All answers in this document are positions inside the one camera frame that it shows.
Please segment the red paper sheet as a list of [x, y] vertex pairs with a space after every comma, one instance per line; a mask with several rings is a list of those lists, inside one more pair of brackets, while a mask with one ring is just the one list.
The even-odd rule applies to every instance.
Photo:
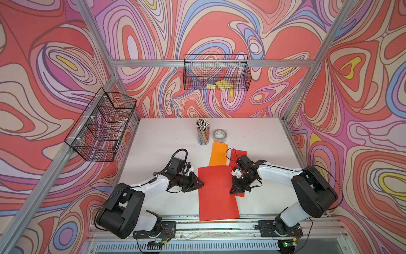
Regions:
[[238, 219], [239, 208], [231, 195], [232, 168], [230, 166], [209, 166], [198, 169], [198, 177], [204, 186], [198, 190], [199, 220], [219, 221]]
[[[230, 152], [230, 155], [229, 155], [229, 159], [230, 159], [229, 165], [232, 168], [232, 171], [231, 171], [231, 174], [232, 174], [232, 186], [234, 185], [234, 182], [233, 182], [234, 173], [235, 173], [236, 170], [240, 169], [240, 166], [237, 163], [237, 161], [242, 155], [247, 155], [247, 151], [232, 149], [232, 151]], [[231, 187], [229, 193], [230, 193], [230, 195], [235, 195], [235, 196], [238, 196], [238, 197], [245, 197], [245, 192], [236, 193], [236, 191], [233, 190], [233, 187]]]

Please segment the orange paper sheet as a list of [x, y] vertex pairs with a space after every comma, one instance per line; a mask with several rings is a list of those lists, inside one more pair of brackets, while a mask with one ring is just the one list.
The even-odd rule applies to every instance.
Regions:
[[228, 145], [220, 142], [214, 142], [212, 146], [209, 166], [225, 166], [227, 165], [227, 150]]

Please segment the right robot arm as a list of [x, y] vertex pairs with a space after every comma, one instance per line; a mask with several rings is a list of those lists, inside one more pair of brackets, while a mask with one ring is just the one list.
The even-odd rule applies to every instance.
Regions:
[[256, 188], [255, 181], [270, 180], [295, 190], [298, 201], [284, 209], [269, 229], [279, 236], [286, 236], [298, 223], [309, 218], [320, 218], [338, 200], [330, 183], [314, 166], [304, 169], [268, 165], [265, 160], [253, 162], [237, 160], [232, 169], [231, 194], [242, 194]]

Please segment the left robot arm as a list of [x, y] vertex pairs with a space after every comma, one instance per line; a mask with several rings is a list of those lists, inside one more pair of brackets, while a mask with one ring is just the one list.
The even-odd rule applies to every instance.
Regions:
[[204, 187], [204, 183], [193, 172], [190, 162], [173, 157], [165, 168], [154, 173], [144, 183], [127, 185], [119, 183], [95, 216], [95, 225], [120, 239], [136, 233], [146, 237], [163, 237], [168, 232], [162, 226], [162, 217], [143, 208], [145, 201], [173, 187], [188, 193]]

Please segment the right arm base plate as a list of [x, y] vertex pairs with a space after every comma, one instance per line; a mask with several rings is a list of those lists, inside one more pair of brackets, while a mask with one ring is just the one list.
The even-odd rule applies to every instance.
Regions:
[[299, 223], [293, 227], [288, 227], [282, 221], [260, 220], [254, 228], [260, 231], [261, 237], [300, 239], [303, 236], [303, 231]]

